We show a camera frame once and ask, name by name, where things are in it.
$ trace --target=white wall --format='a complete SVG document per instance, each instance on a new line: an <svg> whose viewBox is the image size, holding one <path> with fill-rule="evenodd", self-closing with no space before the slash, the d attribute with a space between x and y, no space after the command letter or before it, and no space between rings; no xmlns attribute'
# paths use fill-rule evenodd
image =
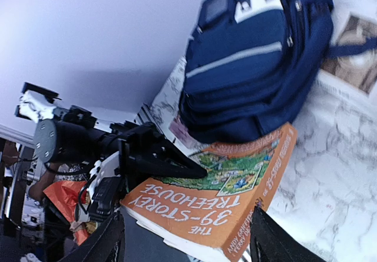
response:
<svg viewBox="0 0 377 262"><path fill-rule="evenodd" d="M0 124L25 81L68 105L136 113L184 54L201 0L0 0Z"/></svg>

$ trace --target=book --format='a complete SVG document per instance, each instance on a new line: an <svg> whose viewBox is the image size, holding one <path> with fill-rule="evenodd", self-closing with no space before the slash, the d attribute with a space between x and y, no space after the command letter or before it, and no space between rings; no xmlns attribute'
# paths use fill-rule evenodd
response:
<svg viewBox="0 0 377 262"><path fill-rule="evenodd" d="M296 139L286 124L250 143L212 144L190 156L206 178L149 178L121 203L169 246L205 262L238 261L250 242L252 210L267 210Z"/></svg>

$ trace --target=black cable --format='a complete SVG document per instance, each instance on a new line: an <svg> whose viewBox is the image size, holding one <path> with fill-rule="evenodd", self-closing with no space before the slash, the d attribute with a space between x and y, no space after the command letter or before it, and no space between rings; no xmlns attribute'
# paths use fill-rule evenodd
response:
<svg viewBox="0 0 377 262"><path fill-rule="evenodd" d="M10 169L13 173L13 176L14 176L14 165L18 164L18 163L21 163L21 162L33 162L35 160L37 160L38 158L34 158L34 159L23 159L23 158L19 158L17 157L17 161L15 161L12 165L10 166L7 166L8 169Z"/></svg>
<svg viewBox="0 0 377 262"><path fill-rule="evenodd" d="M90 162L89 164L86 165L85 168L79 170L79 171L74 171L74 172L59 172L59 171L54 171L53 169L51 169L50 167L47 167L46 166L46 170L55 174L55 175L81 175L81 174L86 174L88 172L90 172L90 170L92 170L94 168L94 162Z"/></svg>

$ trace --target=white robot part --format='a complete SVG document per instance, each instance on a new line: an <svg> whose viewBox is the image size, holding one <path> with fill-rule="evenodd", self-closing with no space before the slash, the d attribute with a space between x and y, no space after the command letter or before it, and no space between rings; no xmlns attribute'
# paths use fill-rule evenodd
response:
<svg viewBox="0 0 377 262"><path fill-rule="evenodd" d="M112 129L110 128L111 124L114 122L110 121L104 121L104 120L96 120L94 128L100 131L105 131L105 132L112 132Z"/></svg>
<svg viewBox="0 0 377 262"><path fill-rule="evenodd" d="M117 168L119 168L119 151L107 157L103 162L97 161L94 164L94 168L90 171L90 177L96 175L96 178L88 187L90 198L93 198L95 188L103 178L120 177L120 175L115 174Z"/></svg>
<svg viewBox="0 0 377 262"><path fill-rule="evenodd" d="M56 109L54 104L49 103L44 95L35 91L27 90L20 98L19 113L35 123L39 120L53 119L54 109Z"/></svg>

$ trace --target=orange bag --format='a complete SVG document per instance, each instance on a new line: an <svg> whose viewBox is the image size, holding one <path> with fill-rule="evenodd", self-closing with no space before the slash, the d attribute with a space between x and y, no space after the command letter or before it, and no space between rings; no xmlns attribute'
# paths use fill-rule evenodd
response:
<svg viewBox="0 0 377 262"><path fill-rule="evenodd" d="M85 185L85 181L58 181L51 184L43 192L70 223L75 222L75 208L78 203L78 194ZM86 191L83 193L81 202L85 202ZM81 245L89 233L85 226L77 228L74 233L77 244Z"/></svg>

